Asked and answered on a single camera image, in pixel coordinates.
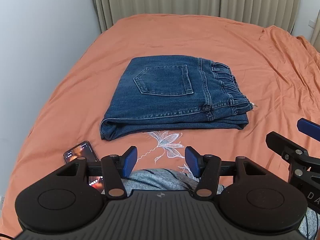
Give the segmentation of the blue denim jeans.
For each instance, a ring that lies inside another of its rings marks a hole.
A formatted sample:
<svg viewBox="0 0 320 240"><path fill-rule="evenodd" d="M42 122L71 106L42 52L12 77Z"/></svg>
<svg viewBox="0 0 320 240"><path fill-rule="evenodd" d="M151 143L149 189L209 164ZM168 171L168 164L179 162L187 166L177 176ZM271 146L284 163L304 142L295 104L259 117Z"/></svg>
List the blue denim jeans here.
<svg viewBox="0 0 320 240"><path fill-rule="evenodd" d="M185 55L135 57L121 76L100 123L111 141L178 129L243 129L254 105L230 68Z"/></svg>

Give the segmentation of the grey striped trouser leg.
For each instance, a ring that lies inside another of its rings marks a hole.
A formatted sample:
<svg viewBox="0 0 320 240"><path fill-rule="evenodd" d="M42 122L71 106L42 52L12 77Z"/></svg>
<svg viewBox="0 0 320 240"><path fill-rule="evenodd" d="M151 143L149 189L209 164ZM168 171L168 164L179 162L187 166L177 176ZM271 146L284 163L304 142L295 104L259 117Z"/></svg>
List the grey striped trouser leg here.
<svg viewBox="0 0 320 240"><path fill-rule="evenodd" d="M193 192L199 180L191 173L158 168L133 171L129 178L123 179L122 182L127 194L130 195L133 190L188 190ZM299 226L299 231L307 239L315 239L317 229L319 229L319 214L308 209Z"/></svg>

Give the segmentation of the black smartphone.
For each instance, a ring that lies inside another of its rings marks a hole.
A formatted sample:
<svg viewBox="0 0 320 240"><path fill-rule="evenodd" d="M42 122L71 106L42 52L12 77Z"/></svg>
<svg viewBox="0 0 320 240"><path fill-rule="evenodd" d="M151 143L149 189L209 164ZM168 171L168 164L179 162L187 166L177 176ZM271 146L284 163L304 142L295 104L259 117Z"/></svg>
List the black smartphone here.
<svg viewBox="0 0 320 240"><path fill-rule="evenodd" d="M83 141L63 154L65 164L78 157L85 157L88 162L99 161L89 141ZM101 176L89 176L87 180L89 186L95 188L100 193L104 193L103 178Z"/></svg>

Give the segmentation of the orange bed sheet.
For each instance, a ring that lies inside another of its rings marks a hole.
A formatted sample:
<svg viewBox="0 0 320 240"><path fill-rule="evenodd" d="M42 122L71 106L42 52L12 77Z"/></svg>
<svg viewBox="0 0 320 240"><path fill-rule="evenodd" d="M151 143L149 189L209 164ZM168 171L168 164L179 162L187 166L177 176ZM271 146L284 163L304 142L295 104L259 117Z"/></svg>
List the orange bed sheet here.
<svg viewBox="0 0 320 240"><path fill-rule="evenodd" d="M240 90L255 107L242 129L137 133L102 140L99 126L121 75L139 56L187 55L229 66ZM268 149L275 131L319 157L319 142L300 133L300 118L319 122L319 53L303 37L275 26L263 28L200 15L135 15L101 34L41 109L10 176L1 214L1 233L16 236L17 195L63 165L63 153L89 141L97 156L138 149L136 169L165 168L190 177L184 149L233 160L245 155L282 179L288 165Z"/></svg>

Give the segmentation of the beige upholstered headboard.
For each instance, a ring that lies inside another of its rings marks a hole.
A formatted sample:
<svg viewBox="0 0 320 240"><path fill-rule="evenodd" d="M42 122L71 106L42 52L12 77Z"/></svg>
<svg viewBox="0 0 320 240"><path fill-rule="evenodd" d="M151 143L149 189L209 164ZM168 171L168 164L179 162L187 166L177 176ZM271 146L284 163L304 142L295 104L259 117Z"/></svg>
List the beige upholstered headboard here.
<svg viewBox="0 0 320 240"><path fill-rule="evenodd" d="M313 45L313 47L318 52L320 52L320 23L319 23L319 21L317 21L315 24L315 28L313 30L310 43Z"/></svg>

